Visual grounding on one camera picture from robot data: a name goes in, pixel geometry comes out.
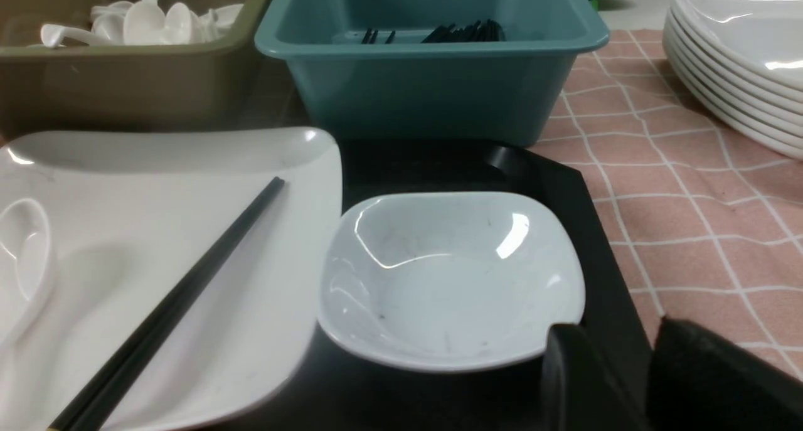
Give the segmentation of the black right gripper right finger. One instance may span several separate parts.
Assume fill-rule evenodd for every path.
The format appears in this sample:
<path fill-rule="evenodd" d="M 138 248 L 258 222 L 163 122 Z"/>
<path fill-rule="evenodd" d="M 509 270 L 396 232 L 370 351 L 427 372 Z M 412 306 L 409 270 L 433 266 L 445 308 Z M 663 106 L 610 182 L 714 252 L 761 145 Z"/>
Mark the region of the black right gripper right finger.
<path fill-rule="evenodd" d="M 800 430 L 800 380 L 686 319 L 659 326 L 647 382 L 656 430 Z"/>

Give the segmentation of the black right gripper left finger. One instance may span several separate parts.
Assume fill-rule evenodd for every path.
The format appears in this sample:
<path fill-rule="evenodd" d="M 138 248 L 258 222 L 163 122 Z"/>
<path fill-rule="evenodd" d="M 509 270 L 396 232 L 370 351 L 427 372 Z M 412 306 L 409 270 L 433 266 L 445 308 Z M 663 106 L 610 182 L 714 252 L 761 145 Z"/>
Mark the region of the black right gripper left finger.
<path fill-rule="evenodd" d="M 574 324 L 554 324 L 542 364 L 545 430 L 646 430 L 610 363 Z"/>

